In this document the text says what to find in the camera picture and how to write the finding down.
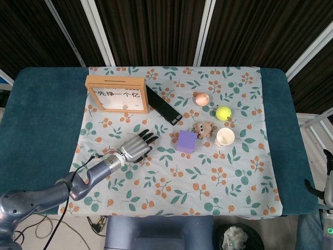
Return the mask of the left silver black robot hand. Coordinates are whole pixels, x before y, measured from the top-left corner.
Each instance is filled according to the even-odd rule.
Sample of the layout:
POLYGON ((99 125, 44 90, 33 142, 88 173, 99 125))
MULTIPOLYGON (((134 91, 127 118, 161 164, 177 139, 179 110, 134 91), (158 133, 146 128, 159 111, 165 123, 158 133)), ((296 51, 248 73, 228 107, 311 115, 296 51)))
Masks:
POLYGON ((137 163, 152 151, 151 144, 159 137, 149 129, 145 129, 137 135, 134 135, 128 141, 119 147, 119 154, 128 163, 137 163))

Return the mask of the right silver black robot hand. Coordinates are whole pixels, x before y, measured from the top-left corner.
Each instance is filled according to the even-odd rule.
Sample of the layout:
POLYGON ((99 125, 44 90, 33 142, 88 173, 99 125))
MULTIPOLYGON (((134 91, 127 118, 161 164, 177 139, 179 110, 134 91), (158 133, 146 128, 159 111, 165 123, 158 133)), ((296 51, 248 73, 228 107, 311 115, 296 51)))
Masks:
POLYGON ((323 200, 324 204, 329 210, 332 210, 332 153, 327 149, 323 149, 324 154, 327 159, 327 178, 325 189, 323 191, 319 191, 313 188, 308 179, 304 180, 304 184, 306 189, 316 197, 323 200))

